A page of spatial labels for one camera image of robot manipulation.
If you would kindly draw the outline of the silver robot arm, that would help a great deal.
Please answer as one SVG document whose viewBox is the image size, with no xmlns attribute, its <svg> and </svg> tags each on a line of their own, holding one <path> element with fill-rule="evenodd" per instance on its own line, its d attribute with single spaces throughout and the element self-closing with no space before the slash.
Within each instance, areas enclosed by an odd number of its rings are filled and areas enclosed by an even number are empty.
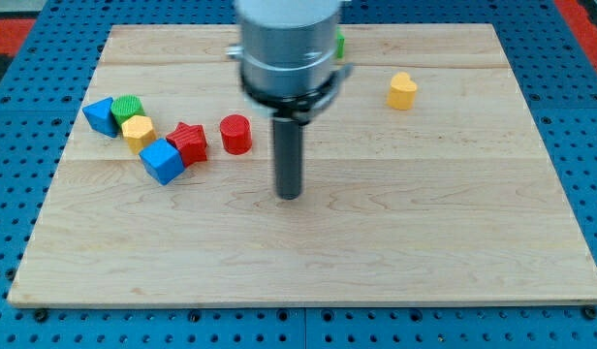
<svg viewBox="0 0 597 349">
<path fill-rule="evenodd" d="M 340 0 L 236 0 L 239 62 L 248 98 L 278 121 L 305 125 L 329 107 L 351 64 L 335 66 Z"/>
</svg>

